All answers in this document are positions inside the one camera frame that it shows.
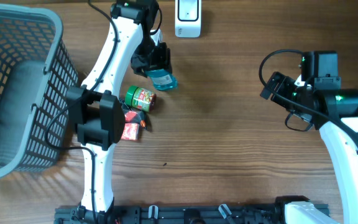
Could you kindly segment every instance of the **wooden table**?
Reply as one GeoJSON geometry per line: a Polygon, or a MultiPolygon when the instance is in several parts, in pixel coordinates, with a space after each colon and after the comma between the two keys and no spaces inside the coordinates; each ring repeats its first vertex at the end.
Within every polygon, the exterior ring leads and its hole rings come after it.
{"type": "MultiPolygon", "coordinates": [[[[106,12],[110,5],[97,4],[106,12]]],[[[61,16],[76,68],[90,71],[108,21],[85,3],[35,6],[61,16]]],[[[116,148],[116,205],[270,203],[305,195],[328,203],[341,222],[333,165],[319,132],[287,129],[286,111],[259,96],[257,71],[277,49],[337,50],[342,87],[358,88],[358,1],[204,1],[198,39],[175,37],[174,2],[160,6],[179,87],[157,93],[151,133],[116,148]]],[[[299,60],[290,54],[269,60],[265,79],[274,71],[296,78],[299,60]]],[[[150,79],[128,69],[121,93],[130,85],[154,90],[150,79]]],[[[69,132],[71,142],[76,136],[69,132]]],[[[51,223],[55,208],[81,200],[83,174],[82,152],[73,151],[43,174],[0,179],[0,223],[51,223]]]]}

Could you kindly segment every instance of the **black cable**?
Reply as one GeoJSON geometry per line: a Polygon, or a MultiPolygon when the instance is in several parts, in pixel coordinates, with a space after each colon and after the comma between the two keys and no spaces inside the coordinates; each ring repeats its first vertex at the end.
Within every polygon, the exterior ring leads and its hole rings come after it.
{"type": "Polygon", "coordinates": [[[94,161],[94,154],[93,152],[88,149],[87,147],[82,147],[82,146],[73,146],[73,147],[60,147],[60,146],[55,146],[53,145],[51,142],[49,142],[48,140],[48,133],[50,131],[50,128],[52,127],[53,124],[55,124],[56,120],[63,115],[68,109],[72,108],[74,105],[76,105],[77,103],[79,103],[82,100],[85,100],[89,97],[89,95],[92,93],[93,90],[96,89],[96,87],[98,87],[98,85],[101,83],[102,79],[103,79],[103,75],[106,72],[106,70],[109,67],[109,64],[114,56],[114,53],[117,49],[117,43],[118,43],[118,31],[117,31],[117,27],[114,24],[114,22],[112,21],[111,17],[109,17],[106,13],[104,13],[102,10],[100,10],[99,8],[97,8],[96,6],[92,5],[91,0],[88,0],[88,5],[91,6],[93,9],[95,9],[96,11],[100,12],[104,17],[106,17],[110,24],[112,25],[112,28],[114,29],[114,45],[112,47],[112,51],[110,53],[110,56],[108,58],[107,63],[105,64],[102,72],[100,73],[100,76],[98,77],[98,79],[96,80],[95,84],[92,86],[92,88],[89,89],[89,91],[87,91],[83,96],[79,97],[78,99],[76,99],[71,105],[68,105],[66,107],[64,107],[64,109],[62,109],[59,113],[56,114],[55,117],[52,118],[52,120],[49,122],[47,129],[45,130],[44,133],[44,139],[45,142],[47,143],[47,145],[51,148],[57,149],[59,151],[69,151],[69,150],[77,150],[77,149],[82,149],[82,150],[86,150],[87,152],[89,152],[89,154],[91,155],[91,160],[92,160],[92,180],[91,180],[91,200],[92,200],[92,213],[93,213],[93,220],[95,222],[95,224],[98,224],[98,219],[96,218],[96,210],[95,210],[95,202],[94,202],[94,176],[95,176],[95,161],[94,161]]]}
{"type": "Polygon", "coordinates": [[[157,27],[157,29],[156,29],[155,31],[150,32],[150,35],[156,34],[156,33],[158,32],[158,30],[160,29],[160,27],[161,27],[161,23],[162,23],[162,10],[161,10],[161,8],[158,8],[158,10],[160,11],[160,23],[158,24],[158,27],[157,27]]]}
{"type": "Polygon", "coordinates": [[[290,113],[288,114],[287,118],[285,118],[285,121],[284,121],[284,124],[285,124],[285,126],[286,126],[288,129],[291,129],[292,131],[307,132],[307,131],[309,131],[309,130],[311,129],[311,127],[313,127],[313,123],[309,123],[309,125],[308,125],[304,130],[289,127],[288,121],[290,120],[290,118],[292,117],[292,115],[293,115],[293,112],[290,112],[290,113]]]}
{"type": "Polygon", "coordinates": [[[280,98],[281,100],[283,101],[286,101],[287,103],[290,103],[292,105],[295,105],[299,108],[302,108],[306,111],[308,111],[310,114],[314,114],[314,115],[317,115],[317,116],[320,116],[324,119],[326,119],[327,121],[330,121],[332,122],[333,124],[335,124],[337,127],[339,127],[340,129],[342,129],[349,137],[350,139],[353,141],[353,143],[356,145],[357,147],[357,150],[358,150],[358,141],[357,141],[357,138],[356,138],[356,132],[353,131],[353,129],[351,129],[350,127],[348,127],[346,124],[344,124],[341,120],[339,119],[333,119],[333,118],[330,118],[328,115],[324,114],[324,113],[321,113],[319,111],[316,111],[314,109],[311,109],[307,106],[304,106],[304,105],[301,105],[297,102],[294,102],[292,100],[289,100],[287,98],[285,98],[284,96],[281,96],[279,95],[276,91],[274,91],[273,89],[271,89],[265,82],[264,78],[263,78],[263,75],[262,75],[262,69],[265,65],[265,62],[273,55],[276,55],[276,54],[280,54],[280,53],[285,53],[285,52],[290,52],[290,53],[296,53],[296,54],[300,54],[302,55],[303,52],[300,51],[300,50],[292,50],[292,49],[283,49],[283,50],[276,50],[272,53],[270,53],[268,56],[266,56],[263,60],[262,60],[262,63],[260,64],[260,67],[259,67],[259,80],[260,82],[262,82],[263,86],[269,91],[271,92],[274,96],[280,98]]]}

